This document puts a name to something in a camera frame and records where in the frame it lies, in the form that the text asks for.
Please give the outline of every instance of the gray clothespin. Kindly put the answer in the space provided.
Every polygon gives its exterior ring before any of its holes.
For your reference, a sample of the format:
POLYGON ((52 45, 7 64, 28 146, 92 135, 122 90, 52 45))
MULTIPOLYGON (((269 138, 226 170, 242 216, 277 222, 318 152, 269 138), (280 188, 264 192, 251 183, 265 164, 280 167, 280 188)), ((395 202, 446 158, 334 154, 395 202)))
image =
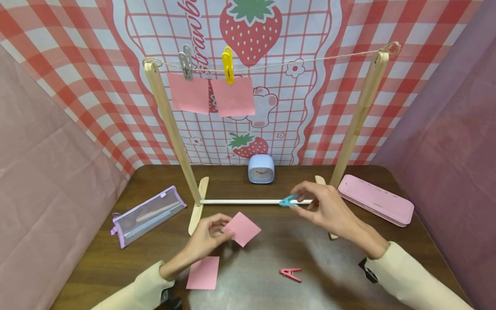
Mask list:
POLYGON ((179 52, 179 63, 183 68, 186 80, 193 80, 193 69, 191 68, 191 48, 188 44, 183 45, 183 52, 179 52))

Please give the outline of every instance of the pink sticky note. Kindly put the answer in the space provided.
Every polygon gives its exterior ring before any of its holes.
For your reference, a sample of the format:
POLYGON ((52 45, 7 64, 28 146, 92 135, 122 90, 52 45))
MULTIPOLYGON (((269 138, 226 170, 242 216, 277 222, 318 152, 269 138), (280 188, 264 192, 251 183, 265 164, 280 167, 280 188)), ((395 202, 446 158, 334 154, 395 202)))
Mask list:
POLYGON ((219 116, 255 115, 251 77, 235 77, 234 84, 226 79, 210 80, 219 116))
POLYGON ((208 80, 194 77, 188 81, 182 74, 167 73, 172 106, 176 110, 208 114, 208 80))
POLYGON ((259 232, 262 231, 260 227, 255 225, 246 215, 238 212, 233 219, 227 223, 222 231, 234 231, 234 241, 236 241, 242 247, 253 239, 259 232))
POLYGON ((219 257, 207 256, 197 261, 189 269, 187 290, 215 290, 217 272, 219 271, 219 257))

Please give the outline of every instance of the clock face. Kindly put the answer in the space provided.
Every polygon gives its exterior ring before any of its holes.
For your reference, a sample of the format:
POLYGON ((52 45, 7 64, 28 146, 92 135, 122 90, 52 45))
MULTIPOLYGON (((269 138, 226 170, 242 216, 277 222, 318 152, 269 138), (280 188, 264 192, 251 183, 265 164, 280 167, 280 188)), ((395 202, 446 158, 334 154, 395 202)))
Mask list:
POLYGON ((253 168, 250 170, 250 176, 255 181, 269 181, 272 179, 272 170, 269 168, 253 168))

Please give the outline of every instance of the brown table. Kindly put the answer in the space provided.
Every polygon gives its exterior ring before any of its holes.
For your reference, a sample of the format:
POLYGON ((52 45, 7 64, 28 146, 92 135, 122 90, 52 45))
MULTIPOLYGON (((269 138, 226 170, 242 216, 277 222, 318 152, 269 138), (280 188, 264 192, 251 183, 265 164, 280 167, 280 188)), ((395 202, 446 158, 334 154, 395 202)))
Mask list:
MULTIPOLYGON (((194 166, 196 181, 210 177, 207 198, 282 199, 297 183, 321 175, 327 181, 332 166, 276 167, 270 185, 248 181, 246 166, 194 166)), ((355 175, 396 195, 400 186, 385 168, 349 166, 355 175)), ((168 260, 186 244, 191 207, 194 205, 179 166, 145 166, 133 175, 112 212, 124 213, 165 188, 175 185, 190 206, 125 249, 109 234, 111 215, 75 268, 52 309, 90 309, 132 282, 147 267, 168 260)), ((348 203, 355 214, 386 239, 399 243, 434 277, 465 300, 463 291, 446 265, 417 214, 407 228, 399 228, 348 203)), ((245 248, 237 244, 217 249, 220 269, 215 291, 186 290, 188 271, 177 280, 174 294, 184 309, 408 309, 369 282, 357 264, 364 253, 346 240, 330 241, 327 233, 291 210, 279 206, 206 206, 203 216, 243 212, 261 229, 245 248), (297 283, 279 274, 281 268, 302 268, 297 283)))

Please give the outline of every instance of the person's left hand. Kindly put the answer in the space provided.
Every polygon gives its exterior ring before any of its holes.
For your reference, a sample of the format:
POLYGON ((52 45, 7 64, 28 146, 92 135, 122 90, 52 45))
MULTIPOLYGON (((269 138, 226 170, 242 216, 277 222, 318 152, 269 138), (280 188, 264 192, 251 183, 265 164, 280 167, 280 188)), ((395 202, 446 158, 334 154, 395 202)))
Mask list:
POLYGON ((193 235, 182 251, 189 260, 189 263, 194 263, 205 258, 219 245, 234 237, 234 232, 222 232, 222 229, 230 220, 232 220, 230 216, 222 213, 217 213, 200 220, 193 235))

